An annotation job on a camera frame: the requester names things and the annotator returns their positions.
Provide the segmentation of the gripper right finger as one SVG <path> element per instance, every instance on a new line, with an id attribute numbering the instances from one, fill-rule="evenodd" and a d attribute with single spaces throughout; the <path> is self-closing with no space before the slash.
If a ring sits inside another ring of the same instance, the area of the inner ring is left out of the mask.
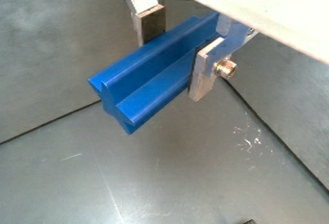
<path id="1" fill-rule="evenodd" d="M 227 80 L 237 71 L 231 61 L 233 53 L 241 49 L 258 32 L 221 14 L 218 16 L 215 39 L 198 51 L 189 86 L 189 97 L 199 101 L 214 87 L 217 77 Z"/>

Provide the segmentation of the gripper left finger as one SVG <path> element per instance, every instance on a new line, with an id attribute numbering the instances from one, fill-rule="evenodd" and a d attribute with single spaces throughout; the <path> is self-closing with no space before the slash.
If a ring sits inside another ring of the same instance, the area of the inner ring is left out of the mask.
<path id="1" fill-rule="evenodd" d="M 139 45 L 166 32 L 166 8 L 158 0 L 126 0 L 131 11 Z"/>

